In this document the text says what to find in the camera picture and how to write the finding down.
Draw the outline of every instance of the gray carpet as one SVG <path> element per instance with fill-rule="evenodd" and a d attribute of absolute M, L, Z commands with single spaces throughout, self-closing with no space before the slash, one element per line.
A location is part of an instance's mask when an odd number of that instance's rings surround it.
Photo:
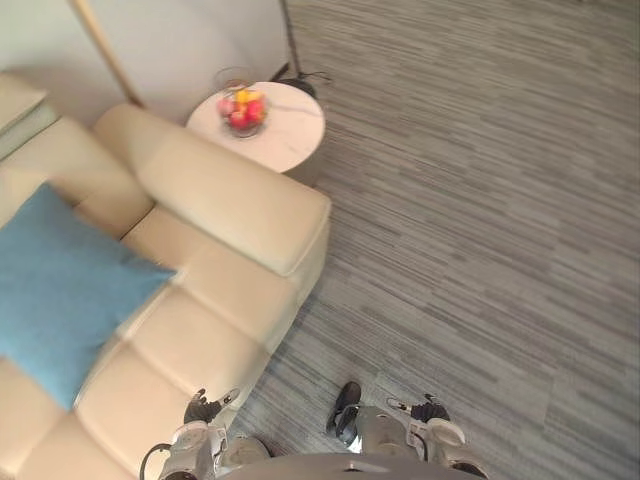
<path fill-rule="evenodd" d="M 638 3 L 291 2 L 328 115 L 326 270 L 234 430 L 278 454 L 349 379 L 431 392 L 494 479 L 638 478 Z"/>

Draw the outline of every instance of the pillow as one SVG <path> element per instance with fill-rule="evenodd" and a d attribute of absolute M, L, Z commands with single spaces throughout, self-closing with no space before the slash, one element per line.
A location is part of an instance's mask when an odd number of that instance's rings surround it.
<path fill-rule="evenodd" d="M 0 355 L 70 410 L 102 345 L 173 273 L 43 184 L 0 229 Z"/>

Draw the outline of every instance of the white marble table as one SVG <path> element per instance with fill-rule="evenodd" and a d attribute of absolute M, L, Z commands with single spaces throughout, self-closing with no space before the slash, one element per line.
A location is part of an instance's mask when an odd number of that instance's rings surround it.
<path fill-rule="evenodd" d="M 238 138 L 228 130 L 217 111 L 221 92 L 193 111 L 187 128 L 276 172 L 313 185 L 320 172 L 320 159 L 312 154 L 325 129 L 320 105 L 305 92 L 282 83 L 257 82 L 253 88 L 263 92 L 269 102 L 265 124 L 256 135 Z"/>

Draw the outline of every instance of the apple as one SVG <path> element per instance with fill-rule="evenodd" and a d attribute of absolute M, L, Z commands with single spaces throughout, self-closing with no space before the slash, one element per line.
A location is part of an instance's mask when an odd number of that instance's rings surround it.
<path fill-rule="evenodd" d="M 245 112 L 235 111 L 229 115 L 229 124 L 236 130 L 244 130 L 249 126 L 249 119 Z"/>
<path fill-rule="evenodd" d="M 233 103 L 233 111 L 234 112 L 245 113 L 247 111 L 247 104 L 246 103 L 234 102 Z"/>
<path fill-rule="evenodd" d="M 264 104 L 262 100 L 252 100 L 247 103 L 247 119 L 251 123 L 262 123 L 264 119 Z"/>
<path fill-rule="evenodd" d="M 234 107 L 235 105 L 233 104 L 233 100 L 231 100 L 229 97 L 223 97 L 218 100 L 218 112 L 220 112 L 220 115 L 222 115 L 223 117 L 231 115 Z"/>

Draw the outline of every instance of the white wall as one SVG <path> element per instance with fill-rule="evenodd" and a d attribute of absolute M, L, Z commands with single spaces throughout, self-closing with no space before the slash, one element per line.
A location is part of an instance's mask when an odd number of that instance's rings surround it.
<path fill-rule="evenodd" d="M 287 60 L 277 0 L 91 0 L 135 90 L 184 122 L 215 73 L 249 66 L 268 79 Z M 0 0 L 0 70 L 51 91 L 64 113 L 93 123 L 124 101 L 66 0 Z"/>
<path fill-rule="evenodd" d="M 48 89 L 56 107 L 93 123 L 125 101 L 65 0 L 0 0 L 0 71 Z"/>
<path fill-rule="evenodd" d="M 258 80 L 287 61 L 277 0 L 91 0 L 116 57 L 151 110 L 185 122 L 230 66 Z"/>

